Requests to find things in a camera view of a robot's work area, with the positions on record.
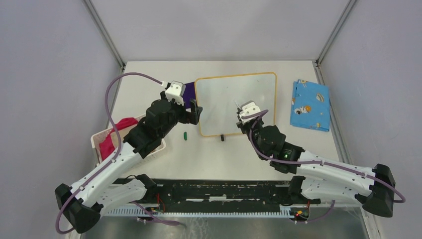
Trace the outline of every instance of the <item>table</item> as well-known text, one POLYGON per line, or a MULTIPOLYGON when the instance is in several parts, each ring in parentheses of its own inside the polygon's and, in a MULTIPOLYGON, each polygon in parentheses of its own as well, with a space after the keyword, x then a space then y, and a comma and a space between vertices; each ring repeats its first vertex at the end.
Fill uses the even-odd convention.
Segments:
MULTIPOLYGON (((169 61, 128 62, 125 73, 141 72, 161 81, 189 83, 200 77, 255 72, 277 74, 276 125, 286 141, 320 156, 338 161, 334 139, 322 132, 290 125, 293 82, 297 79, 317 82, 312 61, 169 61)), ((163 88, 139 76, 126 76, 117 92, 112 117, 136 117, 145 113, 160 98, 163 88)), ((290 180, 258 158, 245 135, 202 137, 199 126, 177 124, 165 137, 166 152, 160 158, 132 168, 122 176, 146 173, 151 178, 217 180, 290 180), (184 141, 183 133, 188 140, 184 141)))

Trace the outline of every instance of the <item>cable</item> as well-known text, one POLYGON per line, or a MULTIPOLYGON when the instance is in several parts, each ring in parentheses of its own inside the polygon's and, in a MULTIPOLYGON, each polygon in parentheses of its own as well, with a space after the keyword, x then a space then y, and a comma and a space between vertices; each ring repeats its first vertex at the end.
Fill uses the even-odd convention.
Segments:
POLYGON ((261 112, 254 113, 250 116, 242 116, 241 118, 242 118, 242 120, 246 120, 246 119, 250 119, 250 118, 261 116, 261 115, 264 116, 266 113, 268 113, 268 110, 263 110, 261 112))
POLYGON ((145 74, 142 74, 142 73, 138 73, 138 72, 129 72, 129 73, 124 73, 124 74, 121 74, 121 75, 119 75, 119 76, 117 76, 116 78, 114 78, 111 82, 110 82, 110 84, 108 85, 108 87, 107 87, 107 90, 105 91, 105 111, 106 111, 106 113, 107 113, 107 117, 108 117, 108 120, 110 121, 110 124, 111 124, 111 126, 113 126, 113 129, 114 129, 114 131, 116 132, 116 135, 117 135, 117 142, 118 142, 118 147, 117 147, 117 151, 116 151, 116 153, 114 154, 114 156, 113 156, 113 159, 116 159, 117 158, 117 156, 118 156, 118 154, 120 153, 120 151, 121 151, 121 137, 120 137, 120 133, 118 132, 118 129, 117 129, 117 127, 116 127, 116 124, 114 123, 114 121, 113 121, 113 119, 111 118, 111 112, 110 112, 110 109, 109 109, 109 107, 108 107, 108 94, 109 94, 109 92, 110 92, 110 89, 111 89, 111 87, 113 86, 113 84, 116 82, 116 81, 118 81, 120 78, 122 78, 122 77, 124 77, 124 76, 142 76, 142 77, 145 77, 145 78, 148 78, 148 79, 150 79, 150 80, 152 80, 152 81, 154 81, 154 82, 156 82, 156 83, 158 83, 158 84, 162 84, 162 82, 161 81, 159 81, 159 80, 157 80, 157 79, 155 79, 155 78, 153 78, 153 77, 150 77, 150 76, 148 76, 148 75, 145 75, 145 74))
MULTIPOLYGON (((295 164, 295 165, 301 165, 301 164, 322 164, 322 163, 323 163, 321 160, 318 160, 318 161, 316 161, 316 160, 312 160, 312 161, 291 162, 291 161, 286 161, 286 160, 279 160, 279 159, 270 158, 270 157, 268 157, 268 156, 264 155, 263 153, 261 153, 261 152, 257 149, 257 147, 255 146, 255 143, 253 142, 253 139, 252 139, 252 131, 253 131, 253 128, 255 127, 255 125, 259 122, 259 120, 260 120, 260 119, 264 116, 264 114, 266 114, 267 112, 268 112, 268 110, 263 110, 263 111, 261 111, 261 112, 260 112, 261 114, 258 116, 258 118, 255 120, 255 122, 252 124, 252 127, 251 127, 251 129, 250 129, 250 131, 249 131, 249 141, 251 142, 253 149, 255 150, 255 152, 256 152, 258 155, 260 155, 261 157, 263 157, 263 158, 265 158, 265 159, 268 159, 268 160, 270 160, 270 161, 274 161, 274 162, 277 162, 277 163, 284 163, 284 164, 295 164)), ((393 186, 391 186, 390 184, 388 184, 388 183, 384 182, 383 180, 381 180, 381 179, 379 179, 379 178, 376 178, 376 177, 371 176, 371 175, 366 175, 366 174, 365 174, 365 173, 363 173, 363 172, 360 172, 360 171, 357 171, 357 170, 354 170, 354 169, 350 169, 350 168, 347 168, 347 167, 344 167, 344 166, 341 166, 341 165, 333 164, 333 163, 330 163, 330 162, 325 162, 325 163, 324 163, 324 165, 328 165, 328 166, 331 166, 331 167, 334 167, 334 168, 338 168, 338 169, 341 169, 341 170, 344 170, 344 171, 347 171, 347 172, 350 172, 350 173, 355 173, 355 174, 360 175, 360 176, 362 176, 362 177, 367 177, 367 178, 372 179, 372 180, 374 180, 374 181, 376 181, 376 182, 379 182, 379 183, 381 183, 382 185, 386 186, 386 187, 387 187, 388 189, 390 189, 391 191, 393 191, 395 194, 397 194, 397 195, 401 198, 401 200, 393 200, 393 202, 394 202, 394 203, 404 203, 404 202, 406 202, 406 198, 403 196, 403 194, 401 194, 401 193, 400 193, 397 189, 395 189, 393 186)))
MULTIPOLYGON (((117 156, 119 155, 119 153, 120 153, 120 151, 121 151, 121 137, 120 137, 120 134, 119 134, 119 132, 118 132, 118 129, 117 129, 117 127, 116 127, 116 125, 115 125, 115 123, 114 123, 114 121, 113 121, 113 119, 111 118, 111 113, 110 113, 110 109, 109 109, 109 107, 108 107, 108 94, 109 94, 109 92, 110 92, 110 89, 111 89, 111 87, 113 86, 113 84, 116 82, 116 81, 118 81, 120 78, 122 78, 122 77, 124 77, 124 76, 130 76, 130 75, 136 75, 136 76, 142 76, 142 77, 145 77, 145 78, 148 78, 148 79, 150 79, 150 80, 152 80, 152 81, 154 81, 154 82, 156 82, 156 83, 158 83, 158 84, 162 84, 162 82, 161 81, 159 81, 159 80, 157 80, 157 79, 155 79, 155 78, 153 78, 153 77, 150 77, 150 76, 148 76, 148 75, 145 75, 145 74, 142 74, 142 73, 137 73, 137 72, 129 72, 129 73, 124 73, 124 74, 121 74, 121 75, 119 75, 119 76, 117 76, 116 78, 114 78, 111 82, 110 82, 110 84, 108 85, 108 87, 107 87, 107 89, 106 89, 106 91, 105 91, 105 111, 106 111, 106 113, 107 113, 107 117, 108 117, 108 120, 110 121, 110 123, 111 123, 111 125, 113 126, 113 129, 114 129, 114 131, 116 132, 116 135, 117 135, 117 139, 118 139, 118 149, 117 149, 117 151, 116 151, 116 153, 114 154, 114 156, 113 156, 113 158, 112 159, 116 159, 117 158, 117 156)), ((66 207, 68 206, 68 204, 70 203, 70 201, 81 191, 81 187, 85 187, 85 186, 87 186, 97 175, 99 175, 101 172, 103 172, 107 167, 109 167, 110 165, 111 165, 111 163, 112 163, 112 161, 109 161, 109 162, 107 162, 105 165, 104 165, 104 167, 102 167, 102 168, 100 168, 96 173, 94 173, 90 178, 88 178, 86 181, 85 181, 85 183, 83 183, 66 201, 65 201, 65 203, 63 204, 63 206, 62 206, 62 208, 60 209, 60 211, 59 211, 59 214, 57 215, 57 218, 56 218, 56 223, 55 223, 55 228, 56 228, 56 231, 57 231, 57 233, 58 234, 67 234, 67 233, 69 233, 69 232, 71 232, 71 231, 73 231, 75 228, 71 228, 71 229, 69 229, 69 230, 67 230, 67 231, 62 231, 62 230, 60 230, 60 218, 61 218, 61 216, 62 216, 62 214, 63 214, 63 212, 64 212, 64 210, 66 209, 66 207)))
POLYGON ((133 176, 136 178, 136 175, 130 174, 129 176, 125 177, 124 181, 126 181, 126 179, 128 179, 130 176, 133 176))
POLYGON ((85 183, 83 183, 63 204, 62 208, 59 211, 59 214, 57 215, 56 218, 56 231, 58 234, 67 234, 71 231, 74 230, 74 228, 71 228, 67 231, 62 231, 60 230, 60 217, 62 216, 63 212, 65 211, 65 209, 67 208, 68 204, 70 203, 70 201, 81 191, 81 187, 85 188, 97 175, 99 175, 101 172, 103 172, 107 167, 109 167, 111 165, 112 161, 107 162, 104 167, 100 168, 97 172, 95 172, 90 178, 88 178, 85 183))
POLYGON ((152 221, 146 221, 148 223, 162 223, 168 226, 178 226, 181 223, 178 221, 168 221, 168 220, 161 220, 158 217, 152 215, 151 212, 149 212, 148 210, 146 210, 143 206, 141 206, 139 203, 133 201, 133 204, 137 205, 140 209, 142 209, 146 214, 148 214, 153 220, 152 221))
POLYGON ((328 215, 331 214, 332 210, 334 209, 334 205, 335 205, 335 200, 332 201, 330 208, 328 209, 328 211, 324 215, 322 215, 322 216, 320 216, 318 218, 315 218, 315 219, 306 221, 306 222, 295 221, 295 223, 312 223, 312 222, 316 222, 316 221, 322 220, 322 219, 326 218, 328 215))

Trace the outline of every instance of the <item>blue cloth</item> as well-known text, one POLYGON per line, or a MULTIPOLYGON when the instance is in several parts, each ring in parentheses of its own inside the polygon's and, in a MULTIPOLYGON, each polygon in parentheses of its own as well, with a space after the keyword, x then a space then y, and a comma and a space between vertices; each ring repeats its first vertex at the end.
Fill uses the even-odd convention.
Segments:
POLYGON ((293 82, 290 124, 296 127, 329 131, 328 87, 304 80, 293 82))

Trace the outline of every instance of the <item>whiteboard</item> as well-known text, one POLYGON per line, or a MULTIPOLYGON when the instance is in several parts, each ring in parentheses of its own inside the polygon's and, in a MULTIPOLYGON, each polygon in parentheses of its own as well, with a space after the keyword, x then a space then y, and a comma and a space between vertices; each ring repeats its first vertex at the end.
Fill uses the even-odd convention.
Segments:
POLYGON ((275 124, 277 75, 274 72, 198 78, 195 93, 198 105, 204 110, 200 117, 202 136, 242 134, 237 128, 237 107, 254 101, 267 124, 275 124))

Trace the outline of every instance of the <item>basket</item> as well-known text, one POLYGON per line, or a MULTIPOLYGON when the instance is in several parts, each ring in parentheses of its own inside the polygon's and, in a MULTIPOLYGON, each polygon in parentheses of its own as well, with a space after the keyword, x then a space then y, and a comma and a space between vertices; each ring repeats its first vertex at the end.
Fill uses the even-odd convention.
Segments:
MULTIPOLYGON (((141 115, 139 117, 136 117, 135 119, 137 121, 139 121, 140 119, 142 119, 143 117, 145 117, 145 115, 141 115)), ((94 156, 97 157, 98 159, 98 163, 101 163, 103 161, 103 159, 101 158, 101 154, 100 154, 100 143, 102 143, 107 135, 111 132, 113 128, 108 128, 106 130, 103 130, 101 132, 98 132, 96 134, 94 134, 93 136, 91 136, 91 146, 93 148, 94 151, 94 156)), ((159 157, 163 152, 164 149, 166 148, 166 142, 164 141, 164 139, 161 140, 161 145, 158 146, 154 152, 150 153, 148 156, 146 156, 143 160, 141 160, 139 163, 135 164, 133 167, 137 167, 140 164, 146 163, 151 161, 154 158, 159 157)))

